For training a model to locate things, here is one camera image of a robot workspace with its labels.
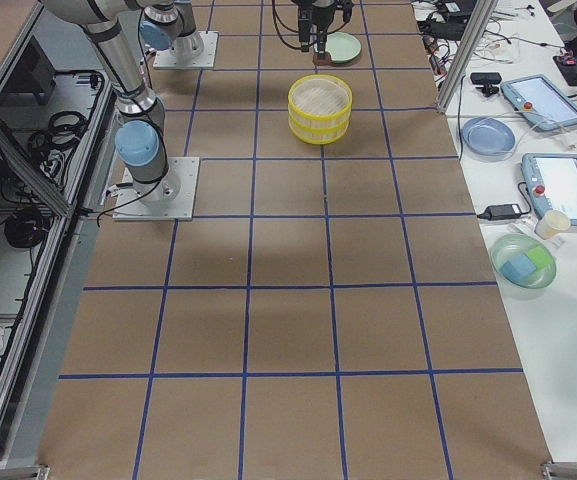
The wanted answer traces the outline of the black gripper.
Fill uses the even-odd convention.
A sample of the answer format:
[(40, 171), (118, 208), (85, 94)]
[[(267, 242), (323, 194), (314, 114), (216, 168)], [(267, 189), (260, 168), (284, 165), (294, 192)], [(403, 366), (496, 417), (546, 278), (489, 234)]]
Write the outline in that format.
[(336, 2), (333, 0), (296, 0), (297, 27), (300, 51), (308, 52), (311, 45), (311, 30), (315, 27), (316, 53), (325, 56), (328, 28), (333, 22)]

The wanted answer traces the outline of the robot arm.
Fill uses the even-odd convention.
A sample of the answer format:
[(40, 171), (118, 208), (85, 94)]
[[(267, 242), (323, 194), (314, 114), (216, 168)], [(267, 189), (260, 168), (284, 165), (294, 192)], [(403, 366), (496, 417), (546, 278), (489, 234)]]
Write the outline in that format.
[(45, 1), (43, 5), (83, 31), (118, 95), (122, 126), (115, 148), (132, 176), (136, 195), (148, 202), (174, 195), (178, 187), (169, 173), (163, 142), (163, 104), (140, 73), (119, 14), (142, 13), (147, 43), (167, 49), (182, 29), (179, 10), (171, 1)]
[[(313, 51), (316, 64), (330, 63), (327, 50), (329, 28), (337, 12), (342, 13), (343, 29), (352, 19), (352, 1), (293, 1), (297, 6), (297, 27), (286, 25), (280, 18), (276, 2), (271, 2), (273, 28), (281, 43), (291, 50)], [(143, 40), (158, 51), (173, 47), (176, 40), (190, 38), (197, 32), (190, 1), (168, 1), (146, 7), (139, 20)]]

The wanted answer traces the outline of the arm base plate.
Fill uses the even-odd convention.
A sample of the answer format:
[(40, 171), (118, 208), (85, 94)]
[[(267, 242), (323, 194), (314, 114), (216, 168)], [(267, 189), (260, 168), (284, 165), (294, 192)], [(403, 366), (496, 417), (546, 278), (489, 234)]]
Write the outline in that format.
[(153, 62), (159, 70), (213, 69), (219, 33), (195, 31), (178, 37), (168, 50), (158, 51)]
[(116, 221), (191, 221), (194, 213), (196, 188), (200, 170), (199, 157), (169, 157), (168, 173), (155, 190), (152, 186), (137, 183), (128, 168), (122, 181), (131, 183), (117, 196), (119, 207), (112, 211)]

